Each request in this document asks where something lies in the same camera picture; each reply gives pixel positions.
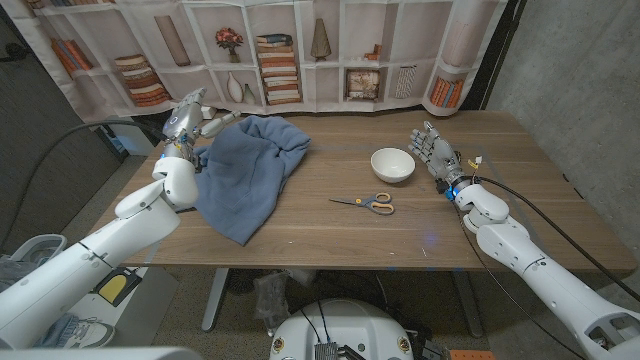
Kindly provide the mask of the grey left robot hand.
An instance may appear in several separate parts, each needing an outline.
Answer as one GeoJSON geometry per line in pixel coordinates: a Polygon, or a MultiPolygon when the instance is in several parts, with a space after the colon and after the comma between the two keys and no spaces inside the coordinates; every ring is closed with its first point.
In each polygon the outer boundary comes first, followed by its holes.
{"type": "Polygon", "coordinates": [[[199,128],[198,125],[204,120],[202,100],[206,91],[206,88],[199,88],[190,92],[172,111],[162,130],[166,136],[164,157],[183,158],[197,164],[197,156],[193,150],[196,140],[199,137],[215,137],[241,115],[239,111],[233,111],[199,128]]]}

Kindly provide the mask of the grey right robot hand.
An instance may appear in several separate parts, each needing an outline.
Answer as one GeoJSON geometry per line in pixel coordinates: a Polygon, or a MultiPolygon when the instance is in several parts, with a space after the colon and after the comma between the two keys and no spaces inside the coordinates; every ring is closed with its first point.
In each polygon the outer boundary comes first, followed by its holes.
{"type": "Polygon", "coordinates": [[[453,148],[429,121],[424,122],[424,130],[414,129],[410,139],[409,150],[427,165],[436,180],[453,186],[465,176],[453,148]]]}

